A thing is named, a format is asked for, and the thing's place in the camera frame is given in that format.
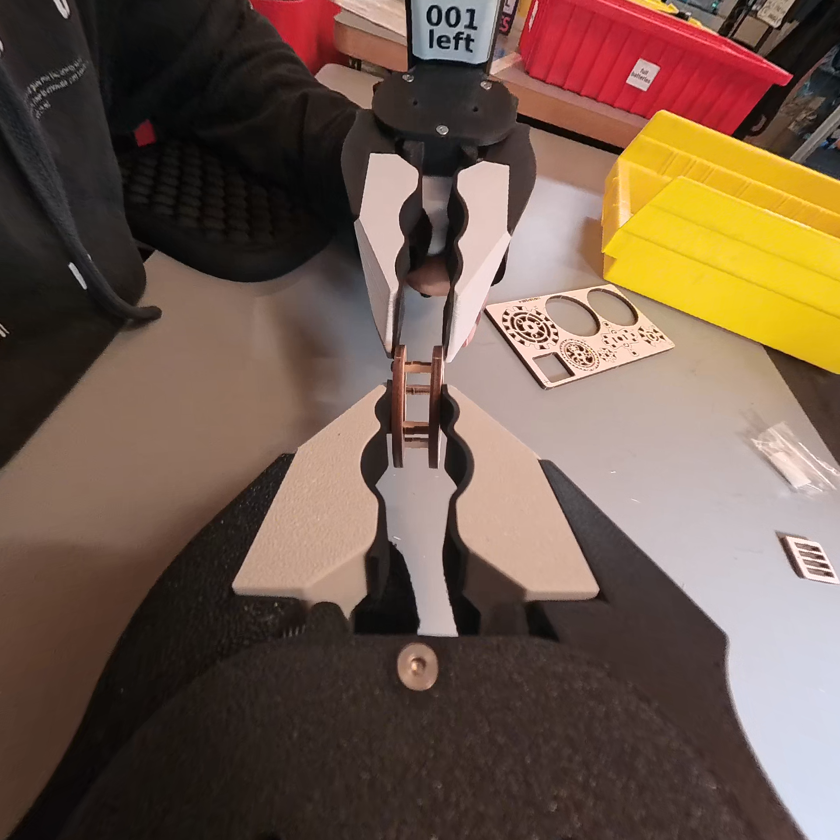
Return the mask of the yellow plastic bin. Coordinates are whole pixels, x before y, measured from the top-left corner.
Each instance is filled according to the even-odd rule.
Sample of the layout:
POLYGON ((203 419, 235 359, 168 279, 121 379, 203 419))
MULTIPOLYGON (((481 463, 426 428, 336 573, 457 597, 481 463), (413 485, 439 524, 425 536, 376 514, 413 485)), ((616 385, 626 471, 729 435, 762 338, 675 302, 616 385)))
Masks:
POLYGON ((604 279, 839 372, 839 181, 660 111, 616 159, 604 279))

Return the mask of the wooden spool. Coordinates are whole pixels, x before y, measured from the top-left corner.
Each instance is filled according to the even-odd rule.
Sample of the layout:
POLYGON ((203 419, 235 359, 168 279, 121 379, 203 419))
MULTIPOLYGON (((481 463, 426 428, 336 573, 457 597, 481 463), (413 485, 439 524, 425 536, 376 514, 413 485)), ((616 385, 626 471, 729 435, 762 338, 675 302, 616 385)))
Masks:
POLYGON ((433 349, 429 362, 410 361, 406 346, 397 345, 391 365, 392 460, 396 468, 404 466, 408 448, 424 448, 430 469, 437 469, 440 461, 441 404, 445 384, 445 352, 441 345, 433 349), (406 417, 408 396, 427 397, 427 420, 406 417))

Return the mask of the laser-cut wooden sheet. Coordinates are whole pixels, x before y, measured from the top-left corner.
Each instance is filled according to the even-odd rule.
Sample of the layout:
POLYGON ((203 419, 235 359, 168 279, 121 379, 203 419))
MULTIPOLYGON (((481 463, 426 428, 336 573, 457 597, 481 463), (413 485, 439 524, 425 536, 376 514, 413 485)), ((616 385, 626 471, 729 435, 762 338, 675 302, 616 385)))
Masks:
POLYGON ((485 313, 544 390, 675 348, 673 341, 650 318, 610 284, 491 303, 485 313), (621 324, 604 317, 592 305, 594 294, 621 302, 633 315, 633 322, 621 324), (593 321, 594 332, 579 334, 558 324, 549 312, 549 303, 555 299, 582 309, 593 321))

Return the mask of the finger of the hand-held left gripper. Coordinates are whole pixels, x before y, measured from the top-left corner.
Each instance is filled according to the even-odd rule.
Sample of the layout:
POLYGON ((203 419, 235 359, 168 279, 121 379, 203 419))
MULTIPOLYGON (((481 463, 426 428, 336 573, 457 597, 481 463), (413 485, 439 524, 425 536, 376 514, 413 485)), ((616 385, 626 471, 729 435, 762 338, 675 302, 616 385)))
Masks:
POLYGON ((405 205, 417 209, 418 185, 417 169, 401 156, 372 153, 354 222, 374 324, 389 358, 400 336, 403 283, 411 265, 401 214, 405 205))
POLYGON ((509 167, 478 162, 457 173, 450 196, 450 291, 445 308, 445 360, 462 349, 508 252, 509 167))

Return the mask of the red plastic tote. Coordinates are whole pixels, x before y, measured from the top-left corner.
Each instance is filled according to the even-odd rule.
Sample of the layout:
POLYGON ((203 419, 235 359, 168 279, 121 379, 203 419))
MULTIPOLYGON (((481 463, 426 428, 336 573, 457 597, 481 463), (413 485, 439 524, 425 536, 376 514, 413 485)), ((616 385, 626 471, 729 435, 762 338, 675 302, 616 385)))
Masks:
POLYGON ((646 119, 665 110, 732 134, 792 74, 676 12, 660 2, 532 2, 519 41, 524 69, 646 119))

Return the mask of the red plastic basket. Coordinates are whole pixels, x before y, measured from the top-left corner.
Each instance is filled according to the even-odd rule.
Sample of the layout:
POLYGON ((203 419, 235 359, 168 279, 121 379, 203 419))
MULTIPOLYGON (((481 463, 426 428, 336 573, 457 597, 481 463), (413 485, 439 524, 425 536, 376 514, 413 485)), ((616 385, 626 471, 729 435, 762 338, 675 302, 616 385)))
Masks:
POLYGON ((251 1, 300 60, 316 74, 328 64, 344 65, 334 43, 334 19, 340 11, 331 1, 251 1))

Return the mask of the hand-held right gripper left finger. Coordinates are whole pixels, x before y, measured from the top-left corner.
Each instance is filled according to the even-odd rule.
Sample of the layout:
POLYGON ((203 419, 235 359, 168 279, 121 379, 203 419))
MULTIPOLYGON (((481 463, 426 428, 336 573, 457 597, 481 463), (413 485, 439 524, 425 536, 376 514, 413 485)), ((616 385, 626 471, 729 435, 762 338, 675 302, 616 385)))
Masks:
POLYGON ((233 589, 278 596, 344 614, 387 574, 386 527, 375 486, 388 466, 376 386, 299 447, 269 505, 233 589))

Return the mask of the person's left hand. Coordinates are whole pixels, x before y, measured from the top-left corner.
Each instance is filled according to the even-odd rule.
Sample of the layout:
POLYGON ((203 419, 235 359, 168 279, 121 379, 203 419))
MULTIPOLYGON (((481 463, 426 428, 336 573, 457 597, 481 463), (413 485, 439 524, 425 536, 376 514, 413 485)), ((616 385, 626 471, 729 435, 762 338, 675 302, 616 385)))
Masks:
POLYGON ((419 267, 408 273, 405 283, 426 298, 446 298, 450 278, 445 257, 428 255, 419 267))

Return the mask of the small slotted wooden piece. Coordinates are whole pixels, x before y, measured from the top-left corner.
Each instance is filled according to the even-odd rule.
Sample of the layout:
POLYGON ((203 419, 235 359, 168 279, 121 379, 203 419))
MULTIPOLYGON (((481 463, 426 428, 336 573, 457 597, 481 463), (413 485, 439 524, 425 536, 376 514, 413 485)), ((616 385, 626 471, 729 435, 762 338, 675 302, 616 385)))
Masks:
POLYGON ((838 575, 819 542, 782 532, 777 537, 793 572, 800 578, 839 585, 838 575))

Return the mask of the person's black hoodie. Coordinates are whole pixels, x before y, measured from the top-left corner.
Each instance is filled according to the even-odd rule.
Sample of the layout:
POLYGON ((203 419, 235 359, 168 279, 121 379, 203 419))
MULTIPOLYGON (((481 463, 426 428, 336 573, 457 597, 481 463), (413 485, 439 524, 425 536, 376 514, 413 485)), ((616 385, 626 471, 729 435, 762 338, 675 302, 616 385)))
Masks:
POLYGON ((16 456, 141 306, 112 146, 115 2, 2 2, 1 458, 16 456))

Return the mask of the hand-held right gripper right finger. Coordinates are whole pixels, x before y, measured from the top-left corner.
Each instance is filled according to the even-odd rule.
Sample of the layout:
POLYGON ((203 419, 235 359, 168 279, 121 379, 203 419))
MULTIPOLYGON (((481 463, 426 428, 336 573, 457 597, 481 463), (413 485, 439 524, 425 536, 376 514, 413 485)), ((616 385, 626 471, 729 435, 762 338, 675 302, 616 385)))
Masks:
POLYGON ((455 484, 444 538, 451 600, 596 597, 599 586, 540 458, 452 385, 444 386, 443 431, 444 467, 455 484))

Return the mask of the clear plastic bag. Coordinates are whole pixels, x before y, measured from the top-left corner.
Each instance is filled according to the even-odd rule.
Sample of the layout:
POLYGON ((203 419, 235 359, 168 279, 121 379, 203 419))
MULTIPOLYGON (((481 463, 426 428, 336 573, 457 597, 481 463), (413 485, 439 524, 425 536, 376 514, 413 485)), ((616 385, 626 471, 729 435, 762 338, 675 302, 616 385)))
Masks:
POLYGON ((816 457, 786 423, 751 436, 750 443, 793 491, 816 496, 838 490, 838 470, 816 457))

